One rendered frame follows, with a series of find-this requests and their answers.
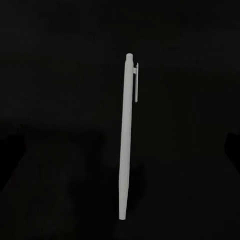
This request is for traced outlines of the pen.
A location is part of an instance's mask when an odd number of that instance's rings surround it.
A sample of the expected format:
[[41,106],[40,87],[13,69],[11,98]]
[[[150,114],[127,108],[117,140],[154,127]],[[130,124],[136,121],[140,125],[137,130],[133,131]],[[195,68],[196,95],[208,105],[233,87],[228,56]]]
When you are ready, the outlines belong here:
[[130,152],[131,152],[131,125],[132,125],[132,101],[133,101],[133,75],[135,74],[134,101],[138,102],[138,74],[139,63],[134,67],[133,54],[126,55],[124,65],[122,123],[119,161],[119,219],[126,219],[127,200],[130,178]]

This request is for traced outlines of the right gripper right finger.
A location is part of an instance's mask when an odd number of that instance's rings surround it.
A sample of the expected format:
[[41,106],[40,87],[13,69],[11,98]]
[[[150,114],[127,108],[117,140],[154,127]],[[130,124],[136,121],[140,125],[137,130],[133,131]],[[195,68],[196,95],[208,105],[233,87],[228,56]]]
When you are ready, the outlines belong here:
[[228,133],[224,151],[240,173],[240,135]]

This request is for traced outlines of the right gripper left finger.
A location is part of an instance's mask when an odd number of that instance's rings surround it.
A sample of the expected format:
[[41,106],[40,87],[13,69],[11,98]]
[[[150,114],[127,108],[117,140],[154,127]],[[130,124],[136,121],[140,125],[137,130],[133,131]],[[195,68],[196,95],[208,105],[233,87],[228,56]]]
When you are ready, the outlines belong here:
[[26,152],[21,133],[0,138],[0,193]]

